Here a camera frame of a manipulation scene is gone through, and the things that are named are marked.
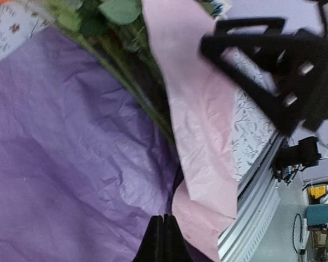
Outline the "purple wrapping paper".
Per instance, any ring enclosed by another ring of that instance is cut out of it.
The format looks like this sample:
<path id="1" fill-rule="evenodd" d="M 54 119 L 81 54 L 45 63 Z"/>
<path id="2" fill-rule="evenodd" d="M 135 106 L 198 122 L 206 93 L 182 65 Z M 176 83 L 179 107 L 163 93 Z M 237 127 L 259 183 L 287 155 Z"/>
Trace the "purple wrapping paper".
<path id="1" fill-rule="evenodd" d="M 0 62 L 0 261 L 132 261 L 179 176 L 149 115 L 58 30 Z"/>

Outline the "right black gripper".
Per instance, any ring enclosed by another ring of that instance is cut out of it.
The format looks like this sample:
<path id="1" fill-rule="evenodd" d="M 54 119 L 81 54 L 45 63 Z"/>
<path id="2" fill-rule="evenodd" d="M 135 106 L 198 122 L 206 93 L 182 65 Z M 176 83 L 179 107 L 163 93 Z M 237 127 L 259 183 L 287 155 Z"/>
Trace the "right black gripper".
<path id="1" fill-rule="evenodd" d="M 218 20 L 214 35 L 201 38 L 200 53 L 241 88 L 279 133 L 291 136 L 299 123 L 316 131 L 328 120 L 328 39 L 303 28 L 281 33 L 284 25 L 283 17 Z M 227 34 L 259 26 L 276 36 Z M 278 96 L 262 75 L 276 69 Z"/>

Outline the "mixed flower bouquet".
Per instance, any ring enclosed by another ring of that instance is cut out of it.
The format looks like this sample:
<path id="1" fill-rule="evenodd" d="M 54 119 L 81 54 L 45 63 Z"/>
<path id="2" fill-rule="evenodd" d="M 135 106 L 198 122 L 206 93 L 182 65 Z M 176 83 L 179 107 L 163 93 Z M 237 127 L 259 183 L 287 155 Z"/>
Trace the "mixed flower bouquet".
<path id="1" fill-rule="evenodd" d="M 141 1 L 0 1 L 0 60 L 50 26 L 94 55 L 174 141 Z"/>

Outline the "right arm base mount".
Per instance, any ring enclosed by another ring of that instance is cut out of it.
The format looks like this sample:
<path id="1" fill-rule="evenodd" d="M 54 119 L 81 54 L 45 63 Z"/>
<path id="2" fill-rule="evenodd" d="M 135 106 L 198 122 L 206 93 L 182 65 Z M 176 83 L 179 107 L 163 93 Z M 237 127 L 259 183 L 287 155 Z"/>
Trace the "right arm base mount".
<path id="1" fill-rule="evenodd" d="M 290 146 L 285 139 L 272 162 L 276 180 L 290 184 L 298 172 L 318 166 L 321 159 L 318 142 L 317 137 L 309 136 L 299 140 L 297 145 Z"/>

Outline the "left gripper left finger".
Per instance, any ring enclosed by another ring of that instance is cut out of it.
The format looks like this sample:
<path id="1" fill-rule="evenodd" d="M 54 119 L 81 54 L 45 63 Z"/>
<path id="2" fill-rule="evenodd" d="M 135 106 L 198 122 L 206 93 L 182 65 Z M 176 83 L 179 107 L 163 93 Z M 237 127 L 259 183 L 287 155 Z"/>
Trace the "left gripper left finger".
<path id="1" fill-rule="evenodd" d="M 163 217 L 152 216 L 133 262 L 163 261 Z"/>

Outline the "pink wrapping paper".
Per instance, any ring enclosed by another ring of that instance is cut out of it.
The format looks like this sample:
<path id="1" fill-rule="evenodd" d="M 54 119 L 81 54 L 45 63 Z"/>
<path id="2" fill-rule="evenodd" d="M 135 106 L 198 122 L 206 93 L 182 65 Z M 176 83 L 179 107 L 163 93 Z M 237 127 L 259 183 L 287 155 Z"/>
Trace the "pink wrapping paper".
<path id="1" fill-rule="evenodd" d="M 172 212 L 187 242 L 218 261 L 218 237 L 237 216 L 231 146 L 236 88 L 200 55 L 200 40 L 214 20 L 197 2 L 143 1 L 142 7 L 184 174 Z"/>

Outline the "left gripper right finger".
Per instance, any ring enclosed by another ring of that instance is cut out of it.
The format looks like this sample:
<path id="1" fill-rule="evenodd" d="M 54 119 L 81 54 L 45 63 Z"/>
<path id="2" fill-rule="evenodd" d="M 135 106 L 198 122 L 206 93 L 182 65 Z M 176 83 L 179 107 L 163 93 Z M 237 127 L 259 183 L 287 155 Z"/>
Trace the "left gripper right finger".
<path id="1" fill-rule="evenodd" d="M 165 215 L 163 221 L 163 261 L 193 262 L 178 222 L 173 215 Z"/>

